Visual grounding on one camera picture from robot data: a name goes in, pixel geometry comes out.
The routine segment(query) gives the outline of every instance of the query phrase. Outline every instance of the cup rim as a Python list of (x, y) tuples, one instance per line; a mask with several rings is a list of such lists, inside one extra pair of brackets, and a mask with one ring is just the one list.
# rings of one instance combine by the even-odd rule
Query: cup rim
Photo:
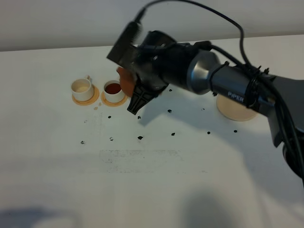
[(110, 95), (110, 96), (113, 96), (113, 95), (117, 95), (117, 94), (119, 94), (121, 91), (122, 91), (122, 88), (121, 88), (121, 86), (120, 86), (120, 90), (116, 93), (116, 94), (109, 94), (109, 93), (107, 93), (106, 91), (105, 91), (105, 88), (106, 88), (106, 84), (108, 84), (108, 85), (110, 85), (110, 84), (118, 84), (119, 86), (120, 86), (120, 81), (118, 81), (118, 80), (110, 80), (110, 81), (107, 81), (105, 84), (104, 84), (104, 93), (105, 94), (107, 94), (107, 95)]
[[(83, 92), (76, 92), (76, 91), (74, 91), (74, 90), (72, 89), (72, 85), (73, 85), (73, 83), (75, 83), (75, 82), (78, 81), (78, 80), (86, 80), (86, 81), (88, 81), (89, 84), (90, 84), (90, 86), (88, 87), (88, 89), (85, 90), (85, 91), (83, 91)], [(76, 94), (84, 94), (84, 93), (86, 93), (87, 91), (89, 91), (91, 87), (92, 87), (92, 83), (91, 83), (91, 81), (90, 81), (89, 79), (87, 79), (87, 78), (79, 78), (79, 79), (76, 79), (75, 81), (73, 81), (73, 82), (71, 83), (71, 90), (72, 90), (73, 93), (76, 93)]]

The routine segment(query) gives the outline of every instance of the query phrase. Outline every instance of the beige cylinder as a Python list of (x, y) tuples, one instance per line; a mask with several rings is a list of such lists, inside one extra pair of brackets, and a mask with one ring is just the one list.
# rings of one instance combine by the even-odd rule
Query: beige cylinder
[(247, 121), (254, 118), (257, 113), (241, 104), (232, 101), (222, 95), (217, 97), (218, 110), (228, 119), (235, 121)]

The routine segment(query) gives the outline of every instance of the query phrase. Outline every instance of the white wall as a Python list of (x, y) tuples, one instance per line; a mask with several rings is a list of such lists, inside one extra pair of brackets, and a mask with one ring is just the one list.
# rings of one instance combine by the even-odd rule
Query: white wall
[[(197, 0), (243, 25), (247, 36), (304, 33), (304, 0)], [(111, 45), (149, 0), (2, 0), (0, 51)], [(238, 37), (222, 18), (184, 3), (149, 9), (147, 30), (178, 41)]]

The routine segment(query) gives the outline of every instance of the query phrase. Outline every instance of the wooden coaster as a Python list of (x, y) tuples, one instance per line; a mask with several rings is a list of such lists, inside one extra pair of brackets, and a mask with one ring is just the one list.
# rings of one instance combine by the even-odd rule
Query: wooden coaster
[(217, 107), (226, 118), (235, 121), (247, 121), (254, 118), (257, 113), (224, 96), (218, 95)]
[(101, 93), (101, 100), (103, 101), (103, 103), (106, 105), (106, 106), (109, 106), (109, 107), (117, 107), (117, 106), (121, 106), (123, 105), (126, 100), (128, 99), (128, 97), (125, 95), (123, 100), (121, 100), (120, 102), (117, 102), (117, 103), (111, 103), (111, 102), (108, 102), (106, 99), (105, 99), (105, 94), (104, 92)]
[(94, 86), (94, 85), (93, 85), (93, 88), (94, 88), (94, 95), (92, 96), (92, 98), (90, 100), (87, 100), (87, 101), (78, 101), (72, 95), (72, 99), (75, 102), (75, 104), (81, 105), (81, 106), (86, 106), (86, 105), (93, 104), (99, 98), (99, 90), (98, 90), (98, 88), (96, 86)]

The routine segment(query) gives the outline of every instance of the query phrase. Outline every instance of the white cup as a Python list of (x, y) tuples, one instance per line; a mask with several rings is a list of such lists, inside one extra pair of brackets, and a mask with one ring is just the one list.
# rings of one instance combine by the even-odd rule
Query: white cup
[(105, 91), (106, 87), (110, 84), (119, 84), (120, 85), (119, 81), (117, 81), (117, 80), (111, 80), (111, 81), (108, 81), (107, 83), (105, 83), (105, 85), (104, 85), (105, 99), (110, 103), (118, 103), (118, 102), (122, 101), (124, 99), (125, 94), (123, 93), (123, 91), (121, 89), (116, 94), (109, 94)]
[(94, 95), (94, 88), (90, 81), (90, 76), (75, 80), (71, 84), (72, 94), (78, 101), (90, 100)]

